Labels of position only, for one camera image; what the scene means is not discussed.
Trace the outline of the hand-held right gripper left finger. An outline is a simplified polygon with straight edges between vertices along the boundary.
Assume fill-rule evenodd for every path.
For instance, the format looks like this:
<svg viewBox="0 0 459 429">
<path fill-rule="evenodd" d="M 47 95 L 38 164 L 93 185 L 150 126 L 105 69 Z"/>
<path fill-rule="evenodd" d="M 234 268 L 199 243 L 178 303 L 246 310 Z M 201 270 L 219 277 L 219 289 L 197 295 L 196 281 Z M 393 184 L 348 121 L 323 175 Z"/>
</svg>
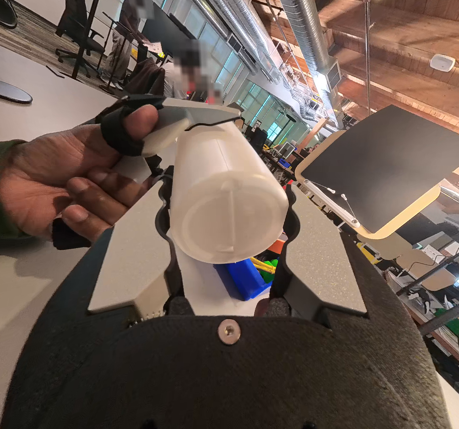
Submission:
<svg viewBox="0 0 459 429">
<path fill-rule="evenodd" d="M 160 178 L 113 226 L 90 313 L 132 306 L 140 318 L 165 315 L 183 283 L 169 229 L 172 178 Z"/>
</svg>

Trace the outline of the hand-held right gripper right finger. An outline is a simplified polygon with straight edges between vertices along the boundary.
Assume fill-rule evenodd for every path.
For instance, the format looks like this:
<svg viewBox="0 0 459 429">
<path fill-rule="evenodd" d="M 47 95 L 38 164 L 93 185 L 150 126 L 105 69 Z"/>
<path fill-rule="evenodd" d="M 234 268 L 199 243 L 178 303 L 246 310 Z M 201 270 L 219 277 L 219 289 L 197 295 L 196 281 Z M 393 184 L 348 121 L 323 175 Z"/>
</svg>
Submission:
<svg viewBox="0 0 459 429">
<path fill-rule="evenodd" d="M 367 317 L 368 311 L 341 232 L 296 186 L 288 185 L 289 208 L 271 298 L 282 298 L 295 317 L 323 321 L 328 311 Z"/>
</svg>

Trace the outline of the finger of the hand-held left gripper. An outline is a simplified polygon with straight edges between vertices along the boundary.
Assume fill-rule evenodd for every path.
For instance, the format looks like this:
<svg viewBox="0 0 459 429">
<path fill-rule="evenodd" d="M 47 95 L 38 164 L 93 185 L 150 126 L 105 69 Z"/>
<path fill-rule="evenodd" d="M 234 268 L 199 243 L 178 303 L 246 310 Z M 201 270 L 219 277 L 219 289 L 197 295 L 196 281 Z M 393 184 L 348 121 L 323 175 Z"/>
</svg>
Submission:
<svg viewBox="0 0 459 429">
<path fill-rule="evenodd" d="M 210 105 L 191 100 L 166 98 L 158 111 L 158 122 L 144 139 L 141 156 L 157 155 L 183 132 L 198 126 L 215 126 L 234 121 L 241 116 L 238 108 Z"/>
</svg>

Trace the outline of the white squeeze bottle black cap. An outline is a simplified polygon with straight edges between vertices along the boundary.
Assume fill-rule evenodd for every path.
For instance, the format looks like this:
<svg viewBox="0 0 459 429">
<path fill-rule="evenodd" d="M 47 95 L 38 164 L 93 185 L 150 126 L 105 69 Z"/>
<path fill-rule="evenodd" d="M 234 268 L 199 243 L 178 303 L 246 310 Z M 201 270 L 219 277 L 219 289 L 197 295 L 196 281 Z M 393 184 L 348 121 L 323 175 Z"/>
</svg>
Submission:
<svg viewBox="0 0 459 429">
<path fill-rule="evenodd" d="M 177 140 L 170 235 L 185 254 L 236 263 L 281 235 L 289 201 L 233 122 L 197 126 Z"/>
</svg>

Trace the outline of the person's left forearm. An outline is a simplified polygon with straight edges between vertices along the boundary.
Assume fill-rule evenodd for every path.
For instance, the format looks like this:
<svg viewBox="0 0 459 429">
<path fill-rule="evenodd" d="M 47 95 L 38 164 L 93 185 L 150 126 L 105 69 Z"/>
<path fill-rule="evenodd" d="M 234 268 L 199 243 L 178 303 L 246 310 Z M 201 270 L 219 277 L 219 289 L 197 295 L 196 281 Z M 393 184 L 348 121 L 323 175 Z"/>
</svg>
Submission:
<svg viewBox="0 0 459 429">
<path fill-rule="evenodd" d="M 11 218 L 9 202 L 11 196 L 11 180 L 8 178 L 10 161 L 18 145 L 24 140 L 13 139 L 0 143 L 0 238 L 1 240 L 17 239 L 22 235 L 21 230 Z"/>
</svg>

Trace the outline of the person's left hand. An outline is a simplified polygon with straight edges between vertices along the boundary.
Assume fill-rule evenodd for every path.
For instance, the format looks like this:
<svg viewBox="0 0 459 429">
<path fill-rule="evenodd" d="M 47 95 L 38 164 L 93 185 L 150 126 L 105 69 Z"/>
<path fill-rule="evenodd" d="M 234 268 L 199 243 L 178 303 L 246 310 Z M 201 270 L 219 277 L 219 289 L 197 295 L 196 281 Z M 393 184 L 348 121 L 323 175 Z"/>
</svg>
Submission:
<svg viewBox="0 0 459 429">
<path fill-rule="evenodd" d="M 141 140 L 157 121 L 158 111 L 145 105 L 123 125 Z M 22 232 L 17 239 L 52 240 L 52 224 L 60 218 L 84 247 L 96 242 L 155 183 L 148 178 L 137 184 L 117 174 L 112 168 L 120 158 L 103 139 L 97 119 L 18 145 L 8 170 L 9 212 Z"/>
</svg>

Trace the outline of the blue plastic bin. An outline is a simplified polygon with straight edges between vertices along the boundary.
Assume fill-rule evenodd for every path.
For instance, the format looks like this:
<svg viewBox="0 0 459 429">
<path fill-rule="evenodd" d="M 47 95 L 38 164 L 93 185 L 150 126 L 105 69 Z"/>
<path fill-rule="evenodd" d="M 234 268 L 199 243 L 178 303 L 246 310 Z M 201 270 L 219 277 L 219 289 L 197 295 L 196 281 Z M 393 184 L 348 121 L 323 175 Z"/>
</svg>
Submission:
<svg viewBox="0 0 459 429">
<path fill-rule="evenodd" d="M 213 265 L 228 293 L 241 301 L 255 299 L 272 285 L 277 260 L 262 262 L 256 258 L 230 264 Z"/>
</svg>

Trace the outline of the black computer monitor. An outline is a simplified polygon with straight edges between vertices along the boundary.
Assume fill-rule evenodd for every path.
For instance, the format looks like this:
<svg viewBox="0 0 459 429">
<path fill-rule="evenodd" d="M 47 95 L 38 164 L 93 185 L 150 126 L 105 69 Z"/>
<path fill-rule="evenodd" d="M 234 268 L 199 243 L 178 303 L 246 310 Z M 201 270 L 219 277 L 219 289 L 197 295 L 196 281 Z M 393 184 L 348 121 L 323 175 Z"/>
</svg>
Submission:
<svg viewBox="0 0 459 429">
<path fill-rule="evenodd" d="M 142 34 L 151 52 L 162 51 L 182 66 L 203 65 L 198 40 L 175 16 L 167 15 L 156 3 L 153 3 L 153 17 L 146 19 Z"/>
</svg>

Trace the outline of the white ceiling sensor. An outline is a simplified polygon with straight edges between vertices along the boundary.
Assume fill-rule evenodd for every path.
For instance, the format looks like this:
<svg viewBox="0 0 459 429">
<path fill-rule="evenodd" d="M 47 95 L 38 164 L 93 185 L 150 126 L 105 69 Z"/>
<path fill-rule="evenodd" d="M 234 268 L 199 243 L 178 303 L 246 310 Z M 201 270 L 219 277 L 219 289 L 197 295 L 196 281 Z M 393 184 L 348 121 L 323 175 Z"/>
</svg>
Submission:
<svg viewBox="0 0 459 429">
<path fill-rule="evenodd" d="M 430 59 L 430 67 L 440 72 L 450 72 L 456 64 L 456 59 L 443 54 L 434 54 Z"/>
</svg>

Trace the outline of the silver ceiling duct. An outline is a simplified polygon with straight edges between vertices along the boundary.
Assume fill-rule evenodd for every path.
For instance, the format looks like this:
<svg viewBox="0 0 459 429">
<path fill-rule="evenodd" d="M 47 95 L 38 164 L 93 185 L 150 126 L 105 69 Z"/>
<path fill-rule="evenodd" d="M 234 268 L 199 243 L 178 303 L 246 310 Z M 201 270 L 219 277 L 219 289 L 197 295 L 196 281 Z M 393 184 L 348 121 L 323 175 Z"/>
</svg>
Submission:
<svg viewBox="0 0 459 429">
<path fill-rule="evenodd" d="M 341 80 L 337 60 L 328 53 L 315 0 L 280 0 L 296 41 L 313 77 L 328 117 L 342 113 L 336 87 Z"/>
<path fill-rule="evenodd" d="M 238 36 L 240 42 L 255 59 L 268 80 L 281 84 L 283 63 L 260 17 L 249 0 L 211 0 Z"/>
</svg>

